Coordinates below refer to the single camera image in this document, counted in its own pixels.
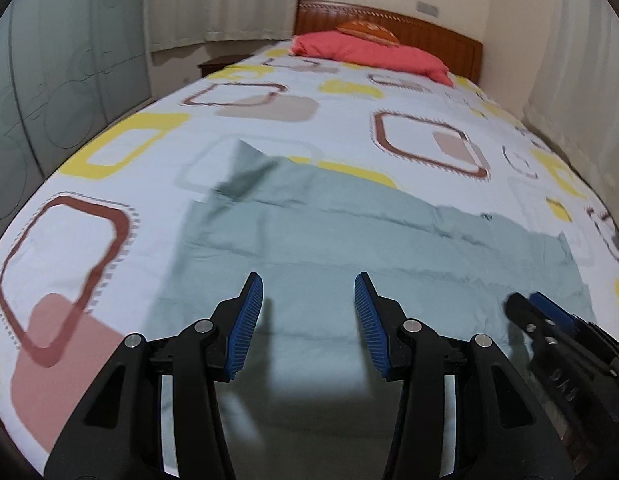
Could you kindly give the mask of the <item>brown wooden headboard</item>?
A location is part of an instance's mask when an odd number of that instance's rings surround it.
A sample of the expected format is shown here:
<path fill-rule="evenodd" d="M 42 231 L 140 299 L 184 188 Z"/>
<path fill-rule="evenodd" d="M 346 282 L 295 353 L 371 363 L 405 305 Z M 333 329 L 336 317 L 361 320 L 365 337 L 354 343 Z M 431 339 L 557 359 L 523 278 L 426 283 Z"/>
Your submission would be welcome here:
<path fill-rule="evenodd" d="M 323 32 L 354 20 L 380 25 L 396 36 L 401 44 L 427 51 L 440 58 L 451 73 L 480 82 L 483 64 L 483 44 L 460 32 L 419 18 L 370 8 L 357 4 L 300 0 L 296 11 L 294 32 Z"/>

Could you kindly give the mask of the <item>grey wall switch panel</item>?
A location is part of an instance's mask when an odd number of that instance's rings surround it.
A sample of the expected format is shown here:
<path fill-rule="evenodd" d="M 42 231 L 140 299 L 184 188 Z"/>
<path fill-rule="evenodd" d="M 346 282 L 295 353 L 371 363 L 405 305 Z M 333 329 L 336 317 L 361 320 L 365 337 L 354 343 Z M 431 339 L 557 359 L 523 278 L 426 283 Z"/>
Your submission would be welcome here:
<path fill-rule="evenodd" d="M 417 10 L 422 14 L 433 16 L 433 18 L 437 18 L 439 16 L 439 8 L 431 3 L 418 1 Z"/>

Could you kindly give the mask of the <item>frosted glass wardrobe doors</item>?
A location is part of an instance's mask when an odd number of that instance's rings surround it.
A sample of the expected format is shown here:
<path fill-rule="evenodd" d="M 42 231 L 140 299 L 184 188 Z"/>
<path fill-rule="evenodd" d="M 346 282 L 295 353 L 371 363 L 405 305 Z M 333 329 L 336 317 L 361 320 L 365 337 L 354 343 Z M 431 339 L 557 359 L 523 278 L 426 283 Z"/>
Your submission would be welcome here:
<path fill-rule="evenodd" d="M 150 96 L 143 0 L 12 0 L 0 18 L 0 237 L 63 162 Z"/>

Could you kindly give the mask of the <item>orange patterned cushion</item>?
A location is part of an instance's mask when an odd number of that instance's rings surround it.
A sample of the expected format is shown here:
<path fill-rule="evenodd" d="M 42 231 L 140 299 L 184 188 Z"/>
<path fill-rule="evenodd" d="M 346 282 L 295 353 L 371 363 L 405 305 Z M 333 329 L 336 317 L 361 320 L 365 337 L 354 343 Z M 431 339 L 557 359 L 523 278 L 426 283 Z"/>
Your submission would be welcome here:
<path fill-rule="evenodd" d="M 397 37 L 385 27 L 363 20 L 349 21 L 337 26 L 341 34 L 371 41 L 384 46 L 399 46 Z"/>

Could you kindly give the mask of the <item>beige curtain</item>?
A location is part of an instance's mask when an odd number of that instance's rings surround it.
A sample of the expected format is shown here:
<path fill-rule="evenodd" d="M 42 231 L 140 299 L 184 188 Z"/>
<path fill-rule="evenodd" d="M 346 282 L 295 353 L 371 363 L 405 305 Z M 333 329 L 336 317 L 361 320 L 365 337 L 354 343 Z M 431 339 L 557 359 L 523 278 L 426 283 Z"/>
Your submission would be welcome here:
<path fill-rule="evenodd" d="M 297 0 L 146 0 L 152 52 L 292 36 Z"/>

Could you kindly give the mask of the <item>coral red pillow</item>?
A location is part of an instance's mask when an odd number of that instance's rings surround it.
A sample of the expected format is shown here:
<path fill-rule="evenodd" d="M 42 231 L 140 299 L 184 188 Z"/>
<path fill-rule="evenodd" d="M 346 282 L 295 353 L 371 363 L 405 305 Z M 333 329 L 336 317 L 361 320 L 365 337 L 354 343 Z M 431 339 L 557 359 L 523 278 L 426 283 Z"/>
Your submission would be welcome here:
<path fill-rule="evenodd" d="M 438 84 L 454 87 L 449 68 L 435 55 L 415 47 L 375 42 L 327 30 L 296 36 L 290 53 L 303 58 L 323 58 L 343 63 L 394 70 L 427 77 Z"/>

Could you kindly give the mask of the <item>white patterned bed sheet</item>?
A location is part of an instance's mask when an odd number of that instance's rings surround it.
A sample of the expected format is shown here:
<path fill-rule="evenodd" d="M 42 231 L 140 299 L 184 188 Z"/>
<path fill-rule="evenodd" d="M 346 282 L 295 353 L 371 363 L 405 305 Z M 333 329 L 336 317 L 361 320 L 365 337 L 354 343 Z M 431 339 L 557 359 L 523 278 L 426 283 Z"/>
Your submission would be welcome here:
<path fill-rule="evenodd" d="M 174 335 L 251 272 L 265 304 L 219 389 L 244 479 L 374 479 L 398 387 L 373 369 L 353 285 L 439 333 L 493 336 L 543 292 L 619 338 L 608 208 L 472 82 L 288 54 L 277 44 L 115 126 L 79 47 L 54 88 L 0 41 L 0 418 L 42 471 L 129 333 Z"/>

